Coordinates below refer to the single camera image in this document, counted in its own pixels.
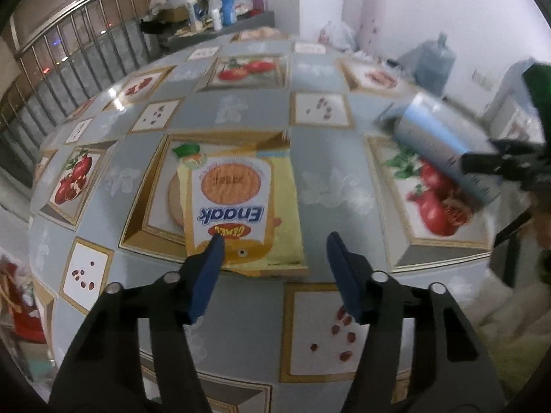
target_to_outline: metal bolt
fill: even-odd
[[[447,288],[444,284],[442,283],[434,283],[434,284],[431,284],[430,285],[430,289],[436,293],[436,294],[439,294],[439,295],[443,295],[447,292]]]
[[[180,281],[180,274],[178,272],[168,272],[164,277],[163,280],[167,284],[174,284]]]
[[[388,275],[385,272],[373,272],[371,278],[378,283],[386,283],[388,281]]]
[[[109,295],[116,294],[117,292],[120,292],[121,290],[122,290],[122,284],[121,283],[111,283],[105,288],[105,291]]]

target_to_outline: blue bottle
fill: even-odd
[[[224,26],[231,26],[238,18],[235,13],[235,0],[222,0],[222,24]]]
[[[423,43],[414,73],[417,84],[436,96],[444,94],[456,59],[455,53],[446,46],[446,40],[447,35],[441,33],[438,41]]]

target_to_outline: snack package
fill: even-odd
[[[188,255],[225,239],[224,269],[249,276],[302,273],[302,235],[288,149],[231,147],[178,167]]]

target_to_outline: metal railing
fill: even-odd
[[[149,2],[75,1],[21,47],[12,29],[21,75],[0,101],[0,154],[13,155],[15,167],[32,175],[45,136],[89,98],[151,61],[151,43],[139,28]]]

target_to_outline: red oval logo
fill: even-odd
[[[214,236],[216,233],[224,239],[240,239],[251,232],[251,227],[242,223],[221,223],[213,225],[208,229],[208,233]]]

